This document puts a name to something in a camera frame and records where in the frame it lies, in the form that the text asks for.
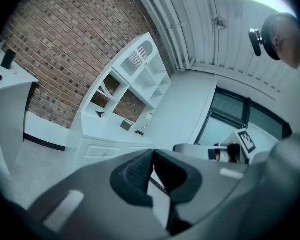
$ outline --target white desk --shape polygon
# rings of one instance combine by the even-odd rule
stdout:
[[[0,65],[4,54],[0,50]],[[23,143],[23,120],[29,90],[38,80],[14,61],[9,70],[0,66],[0,75],[0,170],[9,173]]]

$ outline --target pipe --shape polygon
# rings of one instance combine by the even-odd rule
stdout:
[[[195,63],[195,58],[192,58],[189,62],[189,69],[191,69],[191,67],[193,66],[194,63]],[[177,68],[176,70],[177,71],[185,71],[185,70],[187,70],[187,68],[183,68],[183,69]]]
[[[178,58],[178,62],[179,62],[179,67],[181,69],[183,69],[183,62],[182,62],[182,58],[181,58],[181,53],[180,53],[180,49],[179,49],[179,46],[178,46],[178,43],[176,41],[176,38],[175,38],[175,35],[174,35],[174,32],[173,32],[173,29],[171,28],[171,23],[170,23],[170,20],[168,18],[168,16],[166,15],[161,3],[159,0],[153,0],[155,6],[157,7],[157,9],[159,10],[162,18],[163,18],[163,21],[168,29],[168,32],[171,36],[171,40],[172,40],[172,43],[173,43],[173,46],[174,46],[174,49],[176,51],[176,56]]]
[[[183,55],[184,55],[185,67],[186,67],[186,69],[190,69],[188,50],[186,48],[185,39],[184,39],[184,35],[183,35],[183,30],[182,30],[181,25],[180,25],[179,17],[177,16],[177,14],[175,12],[175,9],[174,9],[174,6],[173,6],[171,0],[163,0],[163,1],[165,2],[169,12],[171,13],[172,19],[174,21],[174,25],[176,26],[176,31],[177,31],[178,36],[180,38],[181,47],[182,47],[182,51],[183,51]]]
[[[174,56],[174,52],[173,52],[173,48],[172,48],[171,42],[170,42],[170,40],[169,40],[169,38],[168,38],[168,36],[167,36],[167,34],[165,32],[164,26],[162,25],[162,22],[161,22],[161,20],[159,18],[159,15],[156,13],[156,10],[154,9],[154,7],[153,7],[152,3],[150,2],[150,0],[145,0],[145,2],[148,4],[148,6],[150,7],[150,9],[152,10],[154,16],[157,18],[157,20],[158,20],[158,22],[160,24],[160,27],[163,29],[163,34],[165,35],[165,39],[168,42],[169,48],[171,50],[171,53],[172,53],[172,56],[173,56],[173,60],[174,60],[174,63],[175,63],[175,67],[177,67],[178,64],[177,64],[175,56]]]

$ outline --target white wall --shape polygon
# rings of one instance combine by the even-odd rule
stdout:
[[[194,143],[215,92],[214,75],[177,71],[171,86],[144,130],[157,149],[172,150],[176,144]]]
[[[278,101],[293,133],[300,133],[300,66],[293,81],[281,93]]]

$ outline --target ceiling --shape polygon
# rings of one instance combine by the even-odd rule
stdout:
[[[159,20],[163,22],[162,15],[153,0],[149,1],[155,8]],[[166,2],[159,1],[173,22]],[[275,13],[273,9],[250,0],[171,0],[171,2],[182,25],[188,58],[194,59],[191,70],[219,74],[245,83],[274,100],[293,79],[295,71],[281,61],[270,59],[264,50],[260,57],[256,57],[248,38],[249,29],[261,28],[264,20]],[[214,27],[213,20],[218,16],[226,20],[225,30],[217,30]],[[171,43],[167,28],[163,29],[167,37],[166,42]],[[173,31],[181,50],[181,40],[175,27]]]

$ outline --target window frame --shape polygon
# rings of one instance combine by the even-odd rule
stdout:
[[[241,119],[238,119],[238,118],[236,118],[230,114],[227,114],[223,111],[220,111],[216,108],[212,108],[215,94],[218,94],[218,93],[228,96],[230,98],[236,99],[237,101],[239,100],[239,101],[243,102],[243,112],[242,112]],[[282,139],[287,138],[292,135],[292,130],[291,130],[290,124],[287,123],[286,121],[284,121],[279,116],[277,116],[275,113],[271,112],[270,110],[266,109],[265,107],[261,106],[260,104],[252,101],[250,98],[245,98],[241,95],[235,94],[231,91],[219,88],[217,86],[215,89],[213,99],[212,99],[212,103],[210,105],[208,116],[206,117],[206,119],[203,123],[203,126],[202,126],[194,144],[199,145],[199,140],[201,139],[201,137],[203,135],[204,129],[205,129],[210,117],[217,119],[219,121],[222,121],[228,125],[231,125],[231,126],[237,128],[237,129],[241,129],[241,128],[248,129],[248,125],[249,125],[249,121],[250,121],[251,107],[259,110],[261,113],[264,113],[265,115],[269,116],[270,118],[272,118],[273,120],[275,120],[276,122],[278,122],[279,124],[282,125]]]

